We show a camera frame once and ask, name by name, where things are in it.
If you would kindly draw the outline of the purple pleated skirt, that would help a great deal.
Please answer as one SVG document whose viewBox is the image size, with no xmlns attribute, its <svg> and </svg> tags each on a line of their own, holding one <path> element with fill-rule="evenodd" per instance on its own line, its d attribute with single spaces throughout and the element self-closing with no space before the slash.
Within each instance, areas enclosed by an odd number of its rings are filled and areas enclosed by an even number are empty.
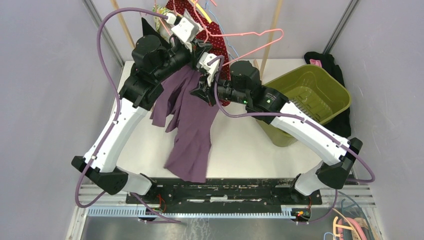
<svg viewBox="0 0 424 240">
<path fill-rule="evenodd" d="M 182 67 L 162 82 L 163 92 L 155 102 L 150 119 L 152 125 L 176 130 L 173 148 L 164 168 L 192 183 L 204 183 L 211 150 L 211 126 L 218 113 L 191 95 L 200 79 L 200 72 L 189 65 Z"/>
</svg>

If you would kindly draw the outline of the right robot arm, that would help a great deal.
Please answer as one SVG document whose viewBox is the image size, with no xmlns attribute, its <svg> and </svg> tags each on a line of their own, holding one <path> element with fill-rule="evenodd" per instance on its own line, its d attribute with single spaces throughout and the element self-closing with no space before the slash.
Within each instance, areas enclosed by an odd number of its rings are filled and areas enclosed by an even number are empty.
<svg viewBox="0 0 424 240">
<path fill-rule="evenodd" d="M 321 163 L 299 174 L 289 189 L 289 199 L 302 204 L 316 190 L 329 187 L 340 190 L 363 143 L 354 137 L 347 139 L 331 132 L 304 113 L 294 101 L 280 91 L 262 84 L 259 70 L 249 61 L 237 61 L 230 67 L 230 80 L 221 79 L 221 61 L 198 62 L 199 83 L 190 93 L 210 106 L 220 100 L 245 105 L 245 117 L 253 117 L 278 128 L 313 150 Z"/>
</svg>

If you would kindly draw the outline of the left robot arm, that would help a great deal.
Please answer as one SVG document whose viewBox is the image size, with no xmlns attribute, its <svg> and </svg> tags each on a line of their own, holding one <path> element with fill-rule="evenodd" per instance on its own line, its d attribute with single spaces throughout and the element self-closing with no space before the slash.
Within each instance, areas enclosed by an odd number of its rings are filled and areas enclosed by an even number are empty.
<svg viewBox="0 0 424 240">
<path fill-rule="evenodd" d="M 136 42 L 131 53 L 134 64 L 117 94 L 107 124 L 93 146 L 71 161 L 74 168 L 110 195 L 120 191 L 136 193 L 147 204 L 158 195 L 146 176 L 118 167 L 118 158 L 136 126 L 164 91 L 161 83 L 183 67 L 200 66 L 199 62 L 213 47 L 210 42 L 196 38 L 187 43 L 175 35 L 170 39 L 169 47 L 163 46 L 155 35 L 143 36 Z"/>
</svg>

